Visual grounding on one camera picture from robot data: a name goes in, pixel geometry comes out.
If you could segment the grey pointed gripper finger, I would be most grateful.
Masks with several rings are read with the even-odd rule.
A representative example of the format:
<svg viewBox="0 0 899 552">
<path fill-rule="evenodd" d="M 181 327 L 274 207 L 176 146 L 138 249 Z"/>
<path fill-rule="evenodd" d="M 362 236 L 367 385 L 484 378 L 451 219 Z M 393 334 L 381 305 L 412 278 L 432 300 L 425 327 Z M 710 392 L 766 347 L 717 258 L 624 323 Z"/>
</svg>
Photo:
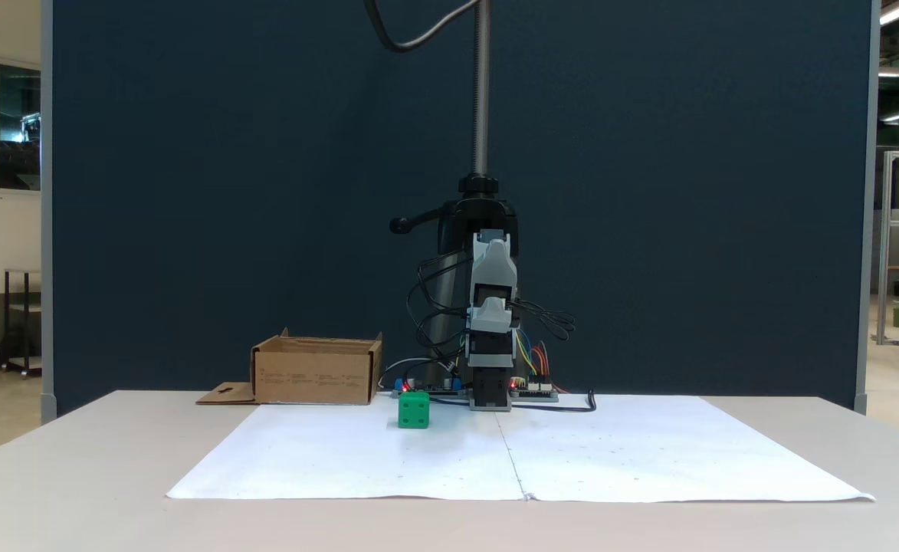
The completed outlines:
<svg viewBox="0 0 899 552">
<path fill-rule="evenodd" d="M 506 334 L 512 322 L 513 311 L 505 297 L 488 297 L 482 305 L 470 307 L 470 332 Z"/>
</svg>

